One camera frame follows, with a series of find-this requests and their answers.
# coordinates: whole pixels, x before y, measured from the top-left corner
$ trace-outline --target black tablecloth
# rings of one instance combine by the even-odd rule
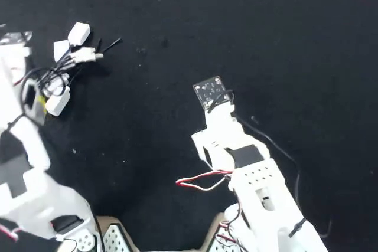
[[[44,130],[51,176],[97,215],[118,217],[142,250],[198,248],[235,202],[226,186],[174,183],[207,170],[190,137],[205,127],[191,85],[220,75],[238,114],[254,116],[298,161],[304,214],[320,232],[333,220],[329,250],[373,251],[376,1],[0,0],[0,24],[33,31],[38,66],[52,65],[53,42],[76,21],[104,45],[123,38],[78,76]],[[292,189],[295,168],[269,148]],[[23,234],[17,244],[3,239],[14,251],[29,245]]]

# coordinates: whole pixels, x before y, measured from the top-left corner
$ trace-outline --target white connector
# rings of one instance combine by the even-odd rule
[[[61,92],[62,87],[57,87],[56,91]],[[51,96],[45,104],[47,112],[53,116],[59,116],[69,102],[70,97],[71,95],[69,87],[66,87],[64,93],[61,96]]]
[[[43,88],[43,94],[46,97],[50,97],[51,95],[57,96],[61,93],[61,88],[63,86],[63,82],[61,79],[63,79],[64,84],[67,85],[69,83],[70,76],[68,73],[64,73],[61,75],[61,77],[55,77],[53,78],[46,87]]]
[[[83,63],[83,62],[91,62],[96,61],[98,59],[103,59],[104,55],[102,53],[91,53],[88,55],[78,56],[73,58],[75,63]]]
[[[70,49],[70,43],[67,40],[54,42],[54,60],[58,62],[63,55]]]
[[[70,45],[80,46],[87,40],[90,34],[90,26],[88,24],[77,22],[69,33],[68,41]]]

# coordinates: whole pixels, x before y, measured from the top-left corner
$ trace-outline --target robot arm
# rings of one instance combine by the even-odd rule
[[[231,206],[225,215],[234,220],[229,229],[235,240],[248,252],[326,252],[266,145],[245,134],[231,116],[234,105],[220,78],[196,84],[194,90],[207,125],[207,129],[192,135],[198,154],[213,170],[233,171],[229,189],[237,196],[239,206]],[[241,213],[243,218],[235,220]]]
[[[79,251],[96,247],[95,251],[101,252],[89,204],[45,172],[50,159],[36,125],[29,119],[40,96],[36,82],[26,82],[32,92],[23,95],[32,96],[32,100],[27,106],[28,115],[24,115],[21,90],[12,82],[7,58],[0,55],[0,102],[4,104],[0,107],[0,217],[42,238],[75,240]]]

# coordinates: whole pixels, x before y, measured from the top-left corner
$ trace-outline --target metal plate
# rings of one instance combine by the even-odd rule
[[[111,224],[104,237],[105,252],[132,252],[121,228]]]
[[[193,89],[204,110],[208,110],[212,102],[226,91],[219,76],[197,83],[193,85]],[[225,94],[224,97],[217,100],[217,104],[222,104],[227,101],[230,101],[230,97],[228,94]]]

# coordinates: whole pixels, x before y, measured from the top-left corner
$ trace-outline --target black circuit board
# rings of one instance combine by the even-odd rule
[[[226,91],[219,76],[197,83],[193,85],[193,89],[204,110],[208,110],[212,102]],[[217,104],[222,104],[229,100],[230,97],[225,94],[222,98],[217,100]]]

